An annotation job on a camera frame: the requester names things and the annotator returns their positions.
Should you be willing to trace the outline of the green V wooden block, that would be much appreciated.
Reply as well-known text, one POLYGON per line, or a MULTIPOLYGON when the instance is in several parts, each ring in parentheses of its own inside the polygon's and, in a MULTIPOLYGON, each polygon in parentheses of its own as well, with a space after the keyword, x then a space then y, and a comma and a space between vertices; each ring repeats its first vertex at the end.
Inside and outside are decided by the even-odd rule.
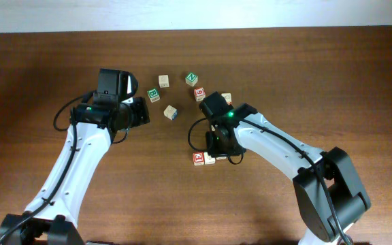
POLYGON ((211 164, 215 164, 216 159, 211 157, 208 153, 204 153, 204 164, 205 165, 211 165, 211 164))

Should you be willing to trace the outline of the red E elephant block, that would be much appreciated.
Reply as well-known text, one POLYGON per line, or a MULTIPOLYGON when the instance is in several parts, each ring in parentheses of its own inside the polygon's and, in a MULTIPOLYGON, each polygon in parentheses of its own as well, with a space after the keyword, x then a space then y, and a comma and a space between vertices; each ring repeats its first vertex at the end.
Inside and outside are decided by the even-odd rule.
POLYGON ((193 153, 193 164, 195 166, 204 165, 205 164, 205 157, 203 152, 194 152, 193 153))

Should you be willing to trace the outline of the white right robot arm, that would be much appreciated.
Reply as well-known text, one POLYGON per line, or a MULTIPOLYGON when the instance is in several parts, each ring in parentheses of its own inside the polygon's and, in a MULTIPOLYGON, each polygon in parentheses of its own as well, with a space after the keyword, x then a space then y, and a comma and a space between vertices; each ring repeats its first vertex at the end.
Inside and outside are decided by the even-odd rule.
POLYGON ((291 182, 307 230, 300 244, 352 244, 347 235, 371 207, 370 197, 349 155, 305 144, 243 103, 234 108, 220 93, 199 104, 209 122, 205 152, 213 158, 242 159, 248 150, 280 170, 291 182))

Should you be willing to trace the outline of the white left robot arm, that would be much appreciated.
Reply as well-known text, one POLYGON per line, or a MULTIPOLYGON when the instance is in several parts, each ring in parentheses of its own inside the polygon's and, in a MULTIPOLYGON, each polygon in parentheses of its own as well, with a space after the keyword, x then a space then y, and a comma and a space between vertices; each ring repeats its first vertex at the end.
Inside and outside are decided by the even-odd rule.
POLYGON ((83 244, 80 208, 95 170, 116 143, 116 134, 149 123, 138 81, 128 71, 101 69, 97 89, 79 96, 70 110, 63 149, 44 185, 21 215, 7 214, 0 244, 83 244))

